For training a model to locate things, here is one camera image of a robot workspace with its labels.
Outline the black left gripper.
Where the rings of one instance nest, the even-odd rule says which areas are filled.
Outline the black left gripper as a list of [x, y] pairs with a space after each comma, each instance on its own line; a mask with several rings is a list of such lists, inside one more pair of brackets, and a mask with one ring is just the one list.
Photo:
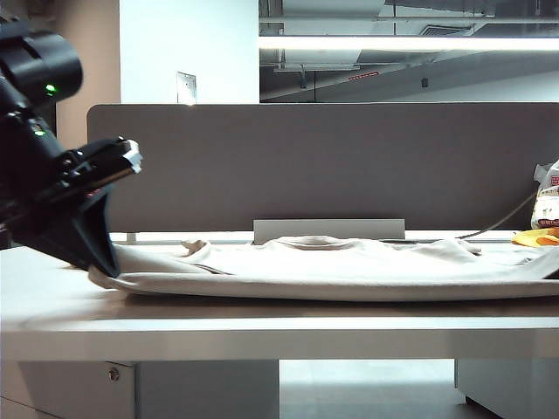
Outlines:
[[20, 244], [80, 269], [94, 266], [117, 277], [121, 270], [107, 228], [111, 182], [109, 174], [83, 173], [61, 182], [61, 190], [41, 201], [2, 173], [1, 224]]

